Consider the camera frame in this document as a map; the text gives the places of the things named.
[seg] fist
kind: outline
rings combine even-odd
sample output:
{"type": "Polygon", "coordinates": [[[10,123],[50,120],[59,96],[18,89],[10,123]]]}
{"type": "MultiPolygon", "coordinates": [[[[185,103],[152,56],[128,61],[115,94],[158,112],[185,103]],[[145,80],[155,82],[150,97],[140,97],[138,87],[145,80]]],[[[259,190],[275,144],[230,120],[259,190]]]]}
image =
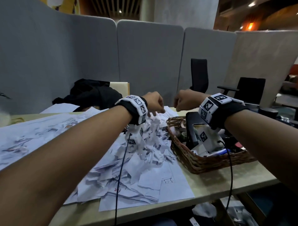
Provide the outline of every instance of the fist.
{"type": "Polygon", "coordinates": [[[180,90],[174,99],[174,107],[177,112],[192,110],[198,108],[205,98],[209,96],[209,94],[196,92],[190,89],[180,90]]]}
{"type": "Polygon", "coordinates": [[[154,116],[156,116],[156,112],[165,113],[164,100],[158,92],[149,92],[146,95],[144,95],[143,98],[147,101],[148,104],[147,109],[149,117],[150,112],[152,112],[154,116]]]}

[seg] pile of paper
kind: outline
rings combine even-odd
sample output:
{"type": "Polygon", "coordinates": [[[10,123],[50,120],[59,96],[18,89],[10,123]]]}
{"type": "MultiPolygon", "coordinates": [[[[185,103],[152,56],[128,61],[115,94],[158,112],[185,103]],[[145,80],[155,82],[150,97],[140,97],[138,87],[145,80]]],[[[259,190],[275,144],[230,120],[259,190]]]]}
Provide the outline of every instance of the pile of paper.
{"type": "MultiPolygon", "coordinates": [[[[194,197],[170,149],[171,141],[161,125],[177,114],[166,109],[166,116],[157,114],[146,120],[141,145],[128,145],[120,178],[118,208],[168,202],[194,197]]],[[[59,114],[0,128],[0,170],[31,153],[69,127],[99,111],[90,108],[80,114],[59,114]]],[[[85,202],[101,198],[100,211],[115,209],[117,181],[127,140],[121,133],[103,158],[77,185],[65,201],[85,202]]]]}

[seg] woven basket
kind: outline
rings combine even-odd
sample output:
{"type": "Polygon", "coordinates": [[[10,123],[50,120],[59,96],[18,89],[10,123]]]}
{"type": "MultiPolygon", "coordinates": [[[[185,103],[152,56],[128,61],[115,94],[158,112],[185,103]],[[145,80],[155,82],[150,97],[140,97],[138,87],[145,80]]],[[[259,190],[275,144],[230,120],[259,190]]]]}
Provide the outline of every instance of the woven basket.
{"type": "MultiPolygon", "coordinates": [[[[200,157],[191,152],[184,144],[182,144],[178,138],[173,135],[170,127],[174,126],[179,129],[181,127],[181,121],[185,117],[177,116],[167,120],[167,131],[169,132],[172,140],[171,149],[177,156],[178,160],[194,174],[200,174],[209,172],[216,169],[221,169],[230,166],[228,154],[217,155],[211,157],[200,157]]],[[[253,162],[256,159],[249,154],[248,151],[242,151],[238,153],[231,153],[232,165],[238,165],[245,162],[253,162]]]]}

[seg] wrist strap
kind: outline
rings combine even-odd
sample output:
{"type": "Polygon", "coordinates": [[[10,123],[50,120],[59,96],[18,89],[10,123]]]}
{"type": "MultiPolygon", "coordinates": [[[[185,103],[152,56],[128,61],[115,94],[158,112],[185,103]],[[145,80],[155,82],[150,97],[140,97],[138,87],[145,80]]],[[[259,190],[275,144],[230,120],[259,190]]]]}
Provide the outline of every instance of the wrist strap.
{"type": "Polygon", "coordinates": [[[227,117],[245,109],[248,108],[242,100],[217,93],[207,97],[200,105],[198,112],[212,129],[224,129],[227,117]]]}
{"type": "Polygon", "coordinates": [[[125,107],[132,115],[129,124],[140,125],[148,118],[147,101],[143,97],[129,95],[115,103],[115,106],[121,105],[125,107]]]}

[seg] diagram on paper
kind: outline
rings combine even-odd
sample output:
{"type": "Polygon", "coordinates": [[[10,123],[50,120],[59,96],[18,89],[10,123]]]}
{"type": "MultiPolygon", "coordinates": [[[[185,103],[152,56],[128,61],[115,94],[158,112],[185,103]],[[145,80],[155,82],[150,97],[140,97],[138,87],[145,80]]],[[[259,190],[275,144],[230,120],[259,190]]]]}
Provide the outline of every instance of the diagram on paper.
{"type": "Polygon", "coordinates": [[[174,177],[170,177],[170,178],[167,178],[167,179],[162,179],[162,184],[170,184],[170,183],[176,183],[174,177]]]}

